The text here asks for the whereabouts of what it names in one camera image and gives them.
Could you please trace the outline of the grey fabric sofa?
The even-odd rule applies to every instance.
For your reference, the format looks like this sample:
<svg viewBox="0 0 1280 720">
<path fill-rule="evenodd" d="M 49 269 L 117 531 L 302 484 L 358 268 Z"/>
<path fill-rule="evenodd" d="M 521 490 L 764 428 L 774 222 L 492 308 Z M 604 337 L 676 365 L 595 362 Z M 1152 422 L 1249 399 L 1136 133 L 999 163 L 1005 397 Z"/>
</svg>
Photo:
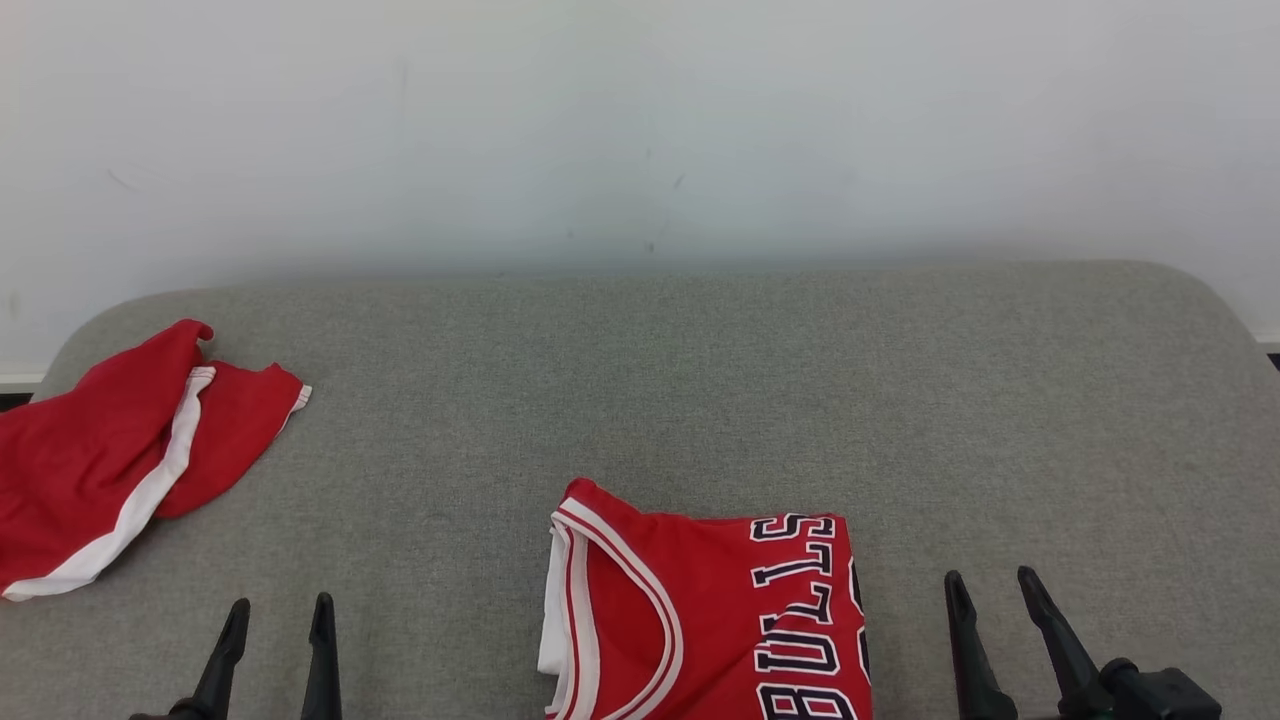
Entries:
<svg viewBox="0 0 1280 720">
<path fill-rule="evenodd" d="M 0 601 L 0 720 L 165 711 L 239 597 L 230 711 L 297 720 L 321 591 L 348 717 L 534 720 L 575 477 L 645 511 L 845 516 L 876 720 L 955 716 L 950 569 L 1021 716 L 1053 711 L 1020 565 L 1097 660 L 1178 666 L 1225 720 L 1280 720 L 1280 372 L 1172 268 L 193 290 L 87 322 L 40 395 L 182 318 L 314 395 L 234 488 L 93 584 Z"/>
</svg>

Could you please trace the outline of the white wall baseboard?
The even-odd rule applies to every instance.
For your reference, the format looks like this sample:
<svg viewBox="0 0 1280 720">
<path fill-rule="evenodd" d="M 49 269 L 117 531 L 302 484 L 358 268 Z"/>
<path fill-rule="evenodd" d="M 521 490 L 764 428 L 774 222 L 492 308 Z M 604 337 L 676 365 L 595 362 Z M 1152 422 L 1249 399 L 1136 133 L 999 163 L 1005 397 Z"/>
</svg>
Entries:
<svg viewBox="0 0 1280 720">
<path fill-rule="evenodd" d="M 1261 352 L 1275 366 L 1280 368 L 1280 331 L 1253 334 Z M 0 395 L 32 395 L 44 383 L 46 366 L 0 366 Z"/>
</svg>

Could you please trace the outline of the red basketball jersey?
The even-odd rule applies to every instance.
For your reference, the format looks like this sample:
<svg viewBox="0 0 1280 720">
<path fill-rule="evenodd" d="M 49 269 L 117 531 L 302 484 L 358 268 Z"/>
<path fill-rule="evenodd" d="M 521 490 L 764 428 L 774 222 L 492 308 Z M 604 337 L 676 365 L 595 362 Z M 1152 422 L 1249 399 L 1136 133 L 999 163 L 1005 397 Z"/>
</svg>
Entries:
<svg viewBox="0 0 1280 720">
<path fill-rule="evenodd" d="M 873 720 L 847 523 L 643 512 L 575 479 L 538 669 L 545 720 Z"/>
</svg>

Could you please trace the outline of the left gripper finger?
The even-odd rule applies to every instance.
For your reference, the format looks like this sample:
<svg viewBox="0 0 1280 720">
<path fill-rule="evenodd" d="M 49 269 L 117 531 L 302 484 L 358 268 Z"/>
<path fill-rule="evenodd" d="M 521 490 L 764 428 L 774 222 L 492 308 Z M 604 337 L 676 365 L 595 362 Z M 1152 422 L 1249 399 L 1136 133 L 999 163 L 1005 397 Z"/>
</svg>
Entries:
<svg viewBox="0 0 1280 720">
<path fill-rule="evenodd" d="M 343 720 L 335 606 L 326 592 L 315 601 L 308 643 L 311 661 L 300 720 Z"/>
<path fill-rule="evenodd" d="M 250 618 L 250 600 L 237 600 L 188 700 L 188 720 L 228 720 L 236 667 L 244 653 Z"/>
</svg>

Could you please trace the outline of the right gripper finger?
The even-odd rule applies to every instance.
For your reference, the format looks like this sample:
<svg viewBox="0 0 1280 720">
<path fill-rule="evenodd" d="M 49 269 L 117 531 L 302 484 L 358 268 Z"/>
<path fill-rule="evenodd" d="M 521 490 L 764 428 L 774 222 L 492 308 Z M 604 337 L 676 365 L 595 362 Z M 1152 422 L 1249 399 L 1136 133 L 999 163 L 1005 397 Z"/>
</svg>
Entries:
<svg viewBox="0 0 1280 720">
<path fill-rule="evenodd" d="M 1059 609 L 1037 571 L 1018 569 L 1018 583 L 1030 620 L 1039 629 L 1060 691 L 1061 719 L 1096 719 L 1103 714 L 1100 669 Z"/>
<path fill-rule="evenodd" d="M 1019 720 L 1015 702 L 1001 691 L 989 666 L 977 611 L 960 571 L 946 573 L 943 591 L 959 719 Z"/>
</svg>

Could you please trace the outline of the red shorts white stripe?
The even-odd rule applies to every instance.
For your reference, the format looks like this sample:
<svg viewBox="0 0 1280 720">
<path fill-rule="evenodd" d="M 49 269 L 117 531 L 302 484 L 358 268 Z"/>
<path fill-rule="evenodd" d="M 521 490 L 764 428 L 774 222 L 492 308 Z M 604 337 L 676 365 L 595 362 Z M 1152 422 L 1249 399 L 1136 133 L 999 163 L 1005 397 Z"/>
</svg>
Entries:
<svg viewBox="0 0 1280 720">
<path fill-rule="evenodd" d="M 207 360 L 183 319 L 63 395 L 0 414 L 0 600 L 95 582 L 154 519 L 201 509 L 265 454 L 311 388 Z"/>
</svg>

